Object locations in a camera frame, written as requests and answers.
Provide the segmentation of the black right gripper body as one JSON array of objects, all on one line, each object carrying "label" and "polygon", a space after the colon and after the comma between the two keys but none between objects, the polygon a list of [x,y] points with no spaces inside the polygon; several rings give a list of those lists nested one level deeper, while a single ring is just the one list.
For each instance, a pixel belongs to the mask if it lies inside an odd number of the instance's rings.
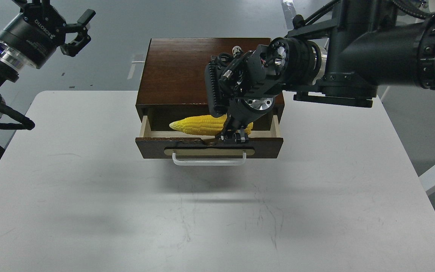
[{"label": "black right gripper body", "polygon": [[235,47],[212,56],[204,69],[209,113],[223,119],[222,129],[247,129],[266,115],[281,119],[282,85],[290,47],[282,38],[255,50]]}]

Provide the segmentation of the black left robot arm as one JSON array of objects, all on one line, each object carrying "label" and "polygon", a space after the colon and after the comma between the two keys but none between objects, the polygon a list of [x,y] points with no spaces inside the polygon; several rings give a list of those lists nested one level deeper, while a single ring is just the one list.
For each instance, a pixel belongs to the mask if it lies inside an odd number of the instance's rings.
[{"label": "black left robot arm", "polygon": [[[90,41],[89,22],[96,12],[86,10],[68,23],[48,0],[16,0],[19,14],[0,32],[0,87],[16,82],[25,66],[40,69],[60,48],[76,56]],[[0,94],[0,130],[32,130],[35,123],[9,107]]]}]

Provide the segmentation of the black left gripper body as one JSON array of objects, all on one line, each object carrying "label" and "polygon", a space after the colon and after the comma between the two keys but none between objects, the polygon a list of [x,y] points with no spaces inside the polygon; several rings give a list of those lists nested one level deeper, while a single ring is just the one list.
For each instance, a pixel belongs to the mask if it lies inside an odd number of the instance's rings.
[{"label": "black left gripper body", "polygon": [[44,16],[40,11],[20,12],[0,31],[0,40],[22,53],[33,67],[40,69],[56,48],[65,42],[65,36],[56,31],[65,23],[57,11],[48,11]]}]

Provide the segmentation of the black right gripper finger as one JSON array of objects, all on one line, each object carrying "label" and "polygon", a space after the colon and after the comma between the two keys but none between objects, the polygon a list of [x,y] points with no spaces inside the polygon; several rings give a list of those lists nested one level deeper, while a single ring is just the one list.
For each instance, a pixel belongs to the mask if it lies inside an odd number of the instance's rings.
[{"label": "black right gripper finger", "polygon": [[219,138],[224,144],[236,144],[237,140],[235,133],[237,131],[236,119],[234,117],[227,117],[223,129],[219,133]]},{"label": "black right gripper finger", "polygon": [[249,142],[247,128],[248,128],[248,124],[242,125],[239,129],[235,131],[236,144],[246,144]]}]

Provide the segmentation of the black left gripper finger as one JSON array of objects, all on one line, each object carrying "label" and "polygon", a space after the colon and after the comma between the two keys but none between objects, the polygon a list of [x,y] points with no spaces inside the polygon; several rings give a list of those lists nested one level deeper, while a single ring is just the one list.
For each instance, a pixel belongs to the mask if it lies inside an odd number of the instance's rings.
[{"label": "black left gripper finger", "polygon": [[69,43],[64,43],[60,46],[60,50],[64,55],[75,57],[90,41],[91,37],[88,34],[88,23],[95,16],[94,10],[88,9],[74,24],[64,24],[59,28],[59,32],[64,36],[67,33],[76,33],[77,36]]},{"label": "black left gripper finger", "polygon": [[12,0],[20,8],[20,13],[26,17],[49,20],[51,17],[50,0]]}]

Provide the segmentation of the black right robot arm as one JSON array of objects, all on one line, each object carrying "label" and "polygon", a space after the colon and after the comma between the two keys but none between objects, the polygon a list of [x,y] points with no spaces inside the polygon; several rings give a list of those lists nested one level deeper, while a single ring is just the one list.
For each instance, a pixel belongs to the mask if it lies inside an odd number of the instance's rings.
[{"label": "black right robot arm", "polygon": [[435,12],[406,0],[332,0],[292,24],[269,45],[235,47],[207,64],[209,111],[227,116],[216,133],[225,144],[247,143],[246,127],[283,91],[294,91],[295,100],[352,107],[371,107],[379,85],[435,91]]}]

